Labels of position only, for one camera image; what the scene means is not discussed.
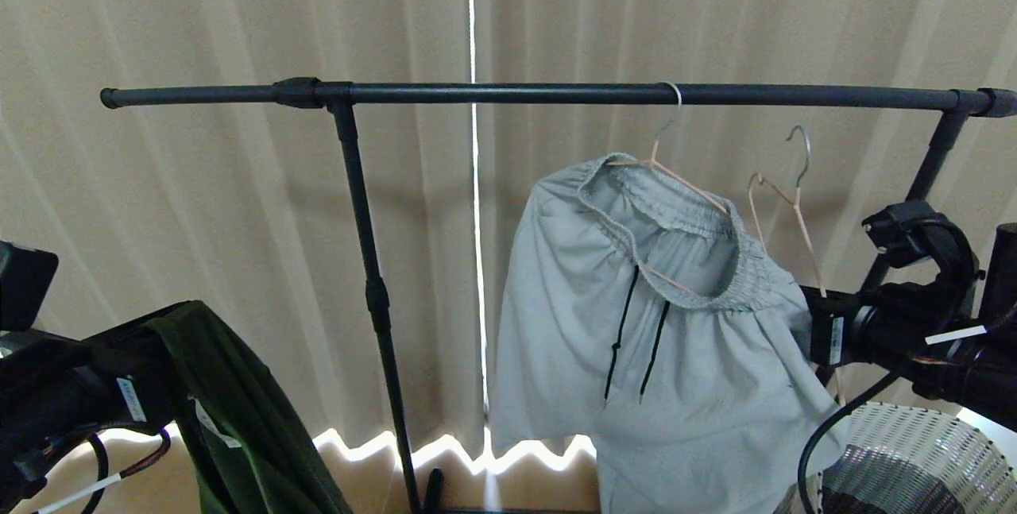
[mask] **black drawstring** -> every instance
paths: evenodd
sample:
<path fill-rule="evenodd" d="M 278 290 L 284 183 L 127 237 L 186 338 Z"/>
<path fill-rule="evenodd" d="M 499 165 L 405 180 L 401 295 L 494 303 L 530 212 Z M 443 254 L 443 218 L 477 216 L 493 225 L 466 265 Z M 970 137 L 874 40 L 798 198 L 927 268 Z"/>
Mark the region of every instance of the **black drawstring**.
<path fill-rule="evenodd" d="M 614 363 L 618 362 L 618 349 L 621 347 L 621 328 L 625 326 L 625 316 L 629 315 L 629 303 L 633 300 L 633 290 L 636 289 L 636 282 L 639 281 L 639 266 L 633 272 L 633 283 L 629 286 L 629 296 L 625 297 L 625 308 L 621 310 L 621 321 L 618 322 L 618 339 L 611 345 L 611 366 L 607 369 L 607 384 L 604 385 L 604 400 L 611 391 L 611 377 L 614 375 Z"/>
<path fill-rule="evenodd" d="M 660 322 L 657 324 L 657 339 L 653 340 L 653 352 L 650 354 L 650 364 L 646 367 L 646 376 L 643 378 L 643 387 L 639 388 L 639 402 L 643 402 L 643 393 L 646 393 L 646 384 L 650 382 L 650 372 L 653 370 L 653 362 L 657 361 L 657 347 L 660 345 L 660 332 L 664 331 L 664 319 L 667 318 L 667 310 L 671 307 L 670 301 L 664 302 L 664 308 L 660 311 Z"/>

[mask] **green garment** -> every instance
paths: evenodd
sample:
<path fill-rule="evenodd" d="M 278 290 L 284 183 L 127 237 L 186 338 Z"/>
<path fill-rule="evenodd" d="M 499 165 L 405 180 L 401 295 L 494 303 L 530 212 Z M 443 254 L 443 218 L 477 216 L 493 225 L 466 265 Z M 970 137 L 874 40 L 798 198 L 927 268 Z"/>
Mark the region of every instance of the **green garment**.
<path fill-rule="evenodd" d="M 173 404 L 203 514 L 352 512 L 268 367 L 206 304 L 189 301 L 144 325 L 180 378 Z M 195 401 L 225 437 L 199 422 Z"/>

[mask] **beige curtain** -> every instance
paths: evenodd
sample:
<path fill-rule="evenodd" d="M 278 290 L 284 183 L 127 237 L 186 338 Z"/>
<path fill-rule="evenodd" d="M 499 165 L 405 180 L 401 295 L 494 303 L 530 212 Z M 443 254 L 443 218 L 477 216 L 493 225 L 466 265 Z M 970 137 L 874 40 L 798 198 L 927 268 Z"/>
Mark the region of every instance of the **beige curtain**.
<path fill-rule="evenodd" d="M 323 111 L 109 111 L 104 87 L 295 75 L 467 81 L 470 0 L 0 0 L 0 237 L 62 265 L 40 327 L 85 337 L 184 298 L 273 367 L 308 430 L 350 446 L 391 429 L 335 129 Z M 478 80 L 1017 87 L 1015 0 L 475 0 Z M 505 258 L 530 187 L 610 150 L 649 150 L 667 108 L 481 107 L 489 366 Z M 359 106 L 361 148 L 415 446 L 481 450 L 480 299 L 468 106 Z M 682 111 L 662 159 L 746 212 L 755 170 L 788 186 L 805 126 L 803 210 L 826 283 L 875 252 L 858 220 L 906 190 L 937 115 Z M 932 195 L 988 258 L 1017 218 L 1017 120 L 973 119 Z M 804 283 L 791 214 L 765 236 Z M 923 278 L 928 269 L 895 274 Z M 849 395 L 879 375 L 851 370 Z M 886 397 L 913 401 L 901 386 Z"/>
<path fill-rule="evenodd" d="M 1015 0 L 476 0 L 481 81 L 796 82 L 1017 87 Z M 648 155 L 668 108 L 483 107 L 481 238 L 488 336 L 515 223 L 531 185 L 570 164 L 620 150 Z M 825 283 L 853 290 L 876 255 L 861 218 L 901 199 L 938 114 L 858 109 L 690 107 L 661 147 L 685 178 L 730 197 L 750 218 L 761 171 L 792 190 L 801 145 L 813 161 L 802 210 Z M 988 263 L 996 224 L 1017 219 L 1017 119 L 972 119 L 930 199 Z M 760 192 L 771 254 L 815 284 L 793 213 Z M 895 279 L 928 281 L 929 266 Z M 488 357 L 493 358 L 494 341 Z M 852 396 L 884 372 L 846 369 Z M 883 399 L 919 402 L 901 382 Z"/>

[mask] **black clothes rack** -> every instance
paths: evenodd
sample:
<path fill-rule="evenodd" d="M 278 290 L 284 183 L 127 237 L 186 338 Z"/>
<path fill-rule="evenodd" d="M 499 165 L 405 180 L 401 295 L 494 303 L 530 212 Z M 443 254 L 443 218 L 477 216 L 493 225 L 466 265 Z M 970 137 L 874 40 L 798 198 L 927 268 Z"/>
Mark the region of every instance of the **black clothes rack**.
<path fill-rule="evenodd" d="M 838 85 L 692 83 L 679 83 L 677 87 L 681 91 L 683 105 L 793 105 L 940 111 L 943 115 L 933 133 L 918 173 L 905 195 L 906 199 L 925 198 L 968 117 L 1017 115 L 1017 94 L 1003 89 L 936 91 Z M 377 336 L 392 404 L 396 441 L 413 514 L 466 511 L 438 508 L 442 481 L 442 474 L 438 469 L 431 472 L 426 499 L 421 505 L 410 456 L 403 393 L 392 341 L 388 293 L 378 266 L 353 106 L 358 103 L 671 105 L 676 101 L 674 91 L 666 83 L 354 83 L 320 81 L 314 77 L 294 77 L 271 85 L 105 89 L 100 97 L 110 109 L 190 103 L 278 103 L 300 109 L 325 108 L 333 114 L 346 163 L 364 261 L 367 308 Z M 877 258 L 862 288 L 877 286 L 888 270 L 889 266 L 883 259 Z M 821 380 L 829 381 L 829 372 L 821 369 Z"/>

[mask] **hanger hook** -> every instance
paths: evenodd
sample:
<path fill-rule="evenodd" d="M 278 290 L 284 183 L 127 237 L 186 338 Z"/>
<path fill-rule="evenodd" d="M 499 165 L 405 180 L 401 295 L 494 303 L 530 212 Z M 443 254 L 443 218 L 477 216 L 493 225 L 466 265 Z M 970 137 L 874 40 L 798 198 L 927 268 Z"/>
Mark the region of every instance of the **hanger hook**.
<path fill-rule="evenodd" d="M 660 135 L 664 134 L 665 130 L 671 128 L 671 125 L 677 122 L 678 113 L 681 111 L 681 91 L 678 89 L 678 85 L 668 81 L 664 81 L 664 84 L 674 90 L 674 97 L 676 101 L 674 104 L 674 113 L 671 114 L 671 118 L 667 119 L 667 122 L 664 123 L 664 126 L 660 127 L 660 130 L 657 131 L 657 134 L 653 136 L 653 140 L 655 144 L 660 142 Z"/>
<path fill-rule="evenodd" d="M 801 137 L 805 139 L 805 166 L 801 169 L 801 172 L 798 173 L 798 178 L 794 181 L 795 188 L 801 187 L 801 178 L 805 176 L 806 172 L 809 172 L 809 164 L 813 160 L 813 142 L 809 139 L 809 133 L 805 132 L 805 129 L 802 128 L 801 125 L 794 125 L 794 128 L 791 129 L 791 133 L 788 134 L 787 138 L 784 140 L 791 140 L 794 138 L 794 133 L 798 130 L 801 131 Z"/>

